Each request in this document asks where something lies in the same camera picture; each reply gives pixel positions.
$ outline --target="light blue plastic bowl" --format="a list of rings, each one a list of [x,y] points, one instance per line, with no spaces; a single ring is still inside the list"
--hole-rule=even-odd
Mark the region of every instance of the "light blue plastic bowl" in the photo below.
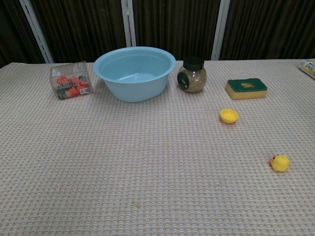
[[[152,47],[128,47],[108,52],[94,63],[94,72],[118,99],[140,102],[162,93],[176,60]]]

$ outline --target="glass jar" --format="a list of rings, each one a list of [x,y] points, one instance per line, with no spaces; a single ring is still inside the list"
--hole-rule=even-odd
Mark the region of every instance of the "glass jar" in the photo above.
[[[198,92],[207,82],[207,73],[203,67],[204,60],[198,57],[184,58],[183,66],[177,74],[177,81],[182,90]]]

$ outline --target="brown curtain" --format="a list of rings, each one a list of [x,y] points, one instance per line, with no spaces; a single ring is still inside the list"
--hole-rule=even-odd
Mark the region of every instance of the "brown curtain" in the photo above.
[[[220,0],[133,0],[137,46],[210,59]]]
[[[231,0],[221,60],[315,58],[315,0]]]
[[[11,62],[45,63],[20,2],[0,2],[0,68]]]
[[[126,46],[120,0],[31,0],[55,62],[94,62]]]

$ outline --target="yellow sponge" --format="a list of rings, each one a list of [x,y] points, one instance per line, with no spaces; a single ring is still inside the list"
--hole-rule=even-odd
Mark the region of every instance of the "yellow sponge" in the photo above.
[[[261,98],[267,95],[267,87],[258,78],[228,80],[225,90],[233,100]]]

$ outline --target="yellow rubber duck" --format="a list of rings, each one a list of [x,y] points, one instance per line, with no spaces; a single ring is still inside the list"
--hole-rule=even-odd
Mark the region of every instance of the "yellow rubber duck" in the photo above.
[[[274,156],[272,159],[269,160],[269,164],[275,171],[286,171],[289,168],[290,162],[287,156],[285,155],[278,155]]]

